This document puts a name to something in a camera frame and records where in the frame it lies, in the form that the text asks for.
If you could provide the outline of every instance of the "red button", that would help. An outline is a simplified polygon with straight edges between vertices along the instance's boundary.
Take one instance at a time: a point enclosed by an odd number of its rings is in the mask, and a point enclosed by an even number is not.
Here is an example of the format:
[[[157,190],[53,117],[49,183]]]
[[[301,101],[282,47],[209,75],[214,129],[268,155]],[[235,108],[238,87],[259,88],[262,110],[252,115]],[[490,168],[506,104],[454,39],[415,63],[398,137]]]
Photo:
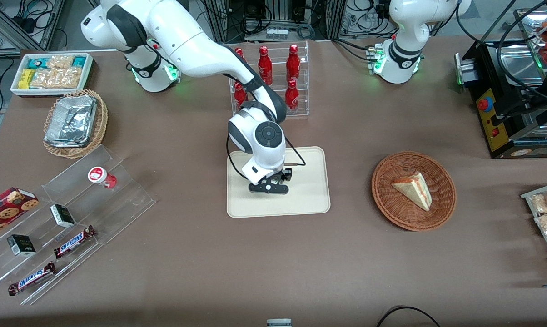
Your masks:
[[[479,100],[479,102],[477,103],[477,109],[484,111],[484,110],[487,110],[489,105],[490,103],[487,99]]]

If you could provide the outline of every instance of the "clear acrylic shelf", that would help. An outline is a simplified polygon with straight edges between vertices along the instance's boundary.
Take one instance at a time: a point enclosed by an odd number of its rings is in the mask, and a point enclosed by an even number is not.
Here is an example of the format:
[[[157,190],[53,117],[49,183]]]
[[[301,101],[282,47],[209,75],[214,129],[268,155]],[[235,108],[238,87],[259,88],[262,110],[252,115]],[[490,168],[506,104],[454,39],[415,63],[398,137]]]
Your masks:
[[[36,191],[40,204],[33,213],[21,217],[20,221],[11,224],[13,227],[1,231],[0,287],[5,290],[6,301],[9,298],[21,304],[33,304],[154,205],[155,201],[131,178],[120,165],[121,162],[105,146],[100,145]],[[118,183],[114,188],[104,188],[87,179],[87,172],[95,166],[101,166],[116,176]],[[76,221],[74,227],[56,225],[50,212],[54,203],[68,207]],[[96,235],[60,259],[55,258],[54,249],[90,225],[97,232]],[[29,236],[37,253],[32,257],[14,256],[6,241],[11,234]],[[8,296],[10,284],[45,267],[50,261],[57,269],[55,275],[41,279],[38,284],[25,288],[16,296]]]
[[[308,91],[309,91],[309,55],[308,55],[308,43],[307,41],[303,42],[280,42],[280,43],[266,43],[265,45],[268,48],[269,57],[272,60],[273,66],[273,84],[270,87],[282,97],[286,99],[286,89],[288,89],[288,81],[286,80],[286,60],[288,60],[288,55],[290,52],[290,45],[296,44],[298,46],[298,56],[300,57],[300,76],[297,80],[297,89],[300,93],[298,98],[298,108],[297,110],[286,112],[286,117],[299,117],[299,116],[308,116],[309,115],[309,101],[308,101]],[[241,48],[243,50],[243,57],[247,63],[258,72],[257,62],[259,62],[259,47],[264,44],[253,44],[253,43],[243,43],[239,45],[232,46],[232,48]],[[231,108],[233,114],[235,114],[237,109],[237,104],[235,102],[234,87],[235,81],[229,79],[229,91],[231,93]]]

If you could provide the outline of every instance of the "small bottle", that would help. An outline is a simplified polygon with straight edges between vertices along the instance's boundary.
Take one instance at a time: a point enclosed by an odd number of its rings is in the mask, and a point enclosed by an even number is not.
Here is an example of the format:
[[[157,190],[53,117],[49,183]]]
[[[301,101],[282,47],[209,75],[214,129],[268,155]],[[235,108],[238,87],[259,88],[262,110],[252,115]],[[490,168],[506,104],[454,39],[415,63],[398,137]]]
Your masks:
[[[296,44],[290,45],[290,56],[286,61],[286,80],[288,83],[292,79],[298,80],[300,77],[300,57],[298,57],[298,46]]]
[[[292,79],[288,83],[288,89],[286,90],[286,105],[290,113],[295,113],[298,110],[298,97],[300,97],[300,93],[296,88],[296,80]]]
[[[243,86],[239,82],[235,82],[234,87],[235,87],[234,99],[237,105],[237,109],[239,110],[239,107],[241,106],[243,101],[247,101],[247,93],[245,93]]]
[[[241,50],[241,48],[235,48],[235,52],[236,52],[236,54],[239,54],[241,59],[243,59],[245,62],[247,62],[247,60],[245,60],[245,57],[243,56],[243,50]]]
[[[116,176],[109,174],[102,167],[93,167],[88,173],[88,180],[93,184],[99,184],[105,188],[113,188],[116,185]]]
[[[263,45],[259,48],[259,76],[267,85],[271,85],[274,82],[274,70],[272,68],[272,60],[268,54],[267,46]]]

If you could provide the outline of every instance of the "emergency stop button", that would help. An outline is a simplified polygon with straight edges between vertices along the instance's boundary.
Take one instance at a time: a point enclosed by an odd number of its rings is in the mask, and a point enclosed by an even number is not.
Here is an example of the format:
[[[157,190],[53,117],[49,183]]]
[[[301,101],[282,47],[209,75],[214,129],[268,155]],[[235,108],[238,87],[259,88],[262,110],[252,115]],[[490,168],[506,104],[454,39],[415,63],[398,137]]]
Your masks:
[[[492,110],[493,100],[490,97],[485,97],[477,102],[477,109],[483,112],[490,112]]]

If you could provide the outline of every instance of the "yellow panel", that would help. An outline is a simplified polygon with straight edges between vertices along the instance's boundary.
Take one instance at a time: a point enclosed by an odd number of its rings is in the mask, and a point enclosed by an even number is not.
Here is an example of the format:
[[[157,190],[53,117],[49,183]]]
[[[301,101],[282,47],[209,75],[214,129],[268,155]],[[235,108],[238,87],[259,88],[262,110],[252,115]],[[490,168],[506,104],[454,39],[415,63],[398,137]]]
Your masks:
[[[487,97],[492,98],[493,102],[496,103],[496,99],[493,96],[492,89],[488,89],[486,93],[484,93],[479,99],[477,99],[477,102],[475,102],[476,106],[480,100],[483,100]],[[482,118],[483,130],[486,135],[487,143],[490,145],[490,149],[492,149],[492,151],[496,151],[497,149],[500,149],[500,147],[508,143],[510,139],[508,138],[508,133],[506,132],[504,123],[500,124],[500,126],[493,126],[493,124],[491,123],[492,117],[496,115],[496,108],[492,107],[492,110],[490,110],[489,112],[483,112],[481,110],[477,110],[477,112],[479,112],[479,116]],[[496,136],[492,136],[492,130],[495,128],[498,128],[498,131],[500,133]]]

